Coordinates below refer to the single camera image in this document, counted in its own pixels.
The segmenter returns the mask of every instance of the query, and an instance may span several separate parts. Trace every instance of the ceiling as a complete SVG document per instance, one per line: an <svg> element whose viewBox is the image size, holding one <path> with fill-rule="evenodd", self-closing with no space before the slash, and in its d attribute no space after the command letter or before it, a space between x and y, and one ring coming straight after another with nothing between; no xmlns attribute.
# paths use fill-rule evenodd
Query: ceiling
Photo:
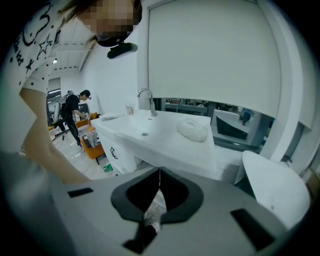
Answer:
<svg viewBox="0 0 320 256"><path fill-rule="evenodd" d="M50 79L61 73L79 72L89 54L87 40L94 34L76 18L63 26L56 49L57 63L53 64Z"/></svg>

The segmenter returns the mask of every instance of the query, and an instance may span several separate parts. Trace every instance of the black rectangular slot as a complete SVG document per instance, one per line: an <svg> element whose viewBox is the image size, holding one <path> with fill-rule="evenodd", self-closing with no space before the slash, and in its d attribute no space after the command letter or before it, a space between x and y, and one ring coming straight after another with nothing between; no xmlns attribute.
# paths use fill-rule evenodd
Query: black rectangular slot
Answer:
<svg viewBox="0 0 320 256"><path fill-rule="evenodd" d="M275 240L245 209L234 210L231 215L258 251Z"/></svg>
<svg viewBox="0 0 320 256"><path fill-rule="evenodd" d="M68 194L71 198L75 198L91 192L93 192L93 190L90 187L86 187L78 190L68 191Z"/></svg>

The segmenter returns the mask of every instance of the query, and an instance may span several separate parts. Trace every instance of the green object on floor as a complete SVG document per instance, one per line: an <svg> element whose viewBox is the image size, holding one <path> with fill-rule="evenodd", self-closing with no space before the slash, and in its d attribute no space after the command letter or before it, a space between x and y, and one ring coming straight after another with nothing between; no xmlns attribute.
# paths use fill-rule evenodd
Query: green object on floor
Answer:
<svg viewBox="0 0 320 256"><path fill-rule="evenodd" d="M112 166L111 166L110 163L107 164L107 165L105 165L105 166L103 167L103 169L104 169L104 172L105 172L105 173L110 172L110 171L113 171L113 168L112 168Z"/></svg>

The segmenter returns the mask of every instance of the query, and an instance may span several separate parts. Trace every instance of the orange chair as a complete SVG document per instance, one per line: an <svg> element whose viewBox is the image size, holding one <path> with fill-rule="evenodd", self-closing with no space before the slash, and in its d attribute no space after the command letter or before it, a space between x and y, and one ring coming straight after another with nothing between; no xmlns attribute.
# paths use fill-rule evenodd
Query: orange chair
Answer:
<svg viewBox="0 0 320 256"><path fill-rule="evenodd" d="M90 117L93 120L93 119L97 118L97 115L98 115L97 112L91 113ZM81 120L81 121L75 123L75 126L77 128L80 128L85 125L89 125L89 127L86 130L87 132L91 132L96 129L93 126L91 126L91 123L88 120ZM88 155L88 157L90 157L91 159L95 159L97 164L99 165L98 157L100 157L101 155L103 155L105 153L102 145L99 144L96 147L87 147L83 138L80 138L80 142L81 142L81 145L83 146L84 151Z"/></svg>

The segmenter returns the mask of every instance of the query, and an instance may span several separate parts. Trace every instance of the black t-shirt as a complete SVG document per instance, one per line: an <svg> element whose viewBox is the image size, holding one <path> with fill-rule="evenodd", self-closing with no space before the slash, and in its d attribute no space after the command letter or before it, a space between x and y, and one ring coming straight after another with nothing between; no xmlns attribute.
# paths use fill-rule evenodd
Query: black t-shirt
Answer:
<svg viewBox="0 0 320 256"><path fill-rule="evenodd" d="M79 109L79 107L78 107L79 102L80 102L79 96L74 95L74 94L70 95L65 101L66 105L68 106L67 109L70 111L78 110Z"/></svg>

